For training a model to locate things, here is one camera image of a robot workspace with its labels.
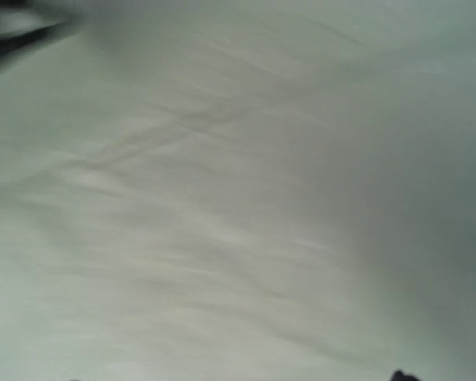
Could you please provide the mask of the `green pink wrapping paper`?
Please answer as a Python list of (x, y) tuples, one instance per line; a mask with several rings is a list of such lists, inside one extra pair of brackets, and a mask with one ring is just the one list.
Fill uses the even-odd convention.
[(0, 65), (0, 380), (476, 380), (476, 1), (81, 1)]

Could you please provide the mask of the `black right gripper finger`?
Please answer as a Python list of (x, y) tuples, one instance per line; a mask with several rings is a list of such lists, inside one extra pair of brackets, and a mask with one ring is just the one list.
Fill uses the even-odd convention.
[(420, 379), (411, 373), (406, 373), (401, 369), (397, 369), (390, 377), (390, 381), (420, 381)]

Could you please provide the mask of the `black printed ribbon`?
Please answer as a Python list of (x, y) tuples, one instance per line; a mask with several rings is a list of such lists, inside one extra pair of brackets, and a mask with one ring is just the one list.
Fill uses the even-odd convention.
[(24, 33), (0, 35), (0, 64), (35, 44), (61, 37), (79, 20), (79, 14), (71, 7), (46, 1), (0, 1), (0, 10), (29, 11), (43, 21), (54, 21)]

